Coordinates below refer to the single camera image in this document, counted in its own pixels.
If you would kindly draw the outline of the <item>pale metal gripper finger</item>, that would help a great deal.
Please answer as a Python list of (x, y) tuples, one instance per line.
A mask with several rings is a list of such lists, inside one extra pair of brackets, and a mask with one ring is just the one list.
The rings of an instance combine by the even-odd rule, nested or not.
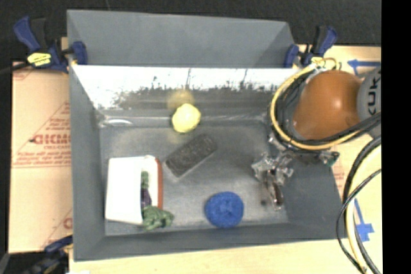
[(284, 203), (284, 196), (281, 188), (275, 182), (272, 183), (271, 195), (274, 208), (280, 209)]
[(262, 206), (267, 206), (270, 204), (270, 193), (267, 189), (267, 184), (265, 182), (261, 182), (261, 200), (260, 204)]

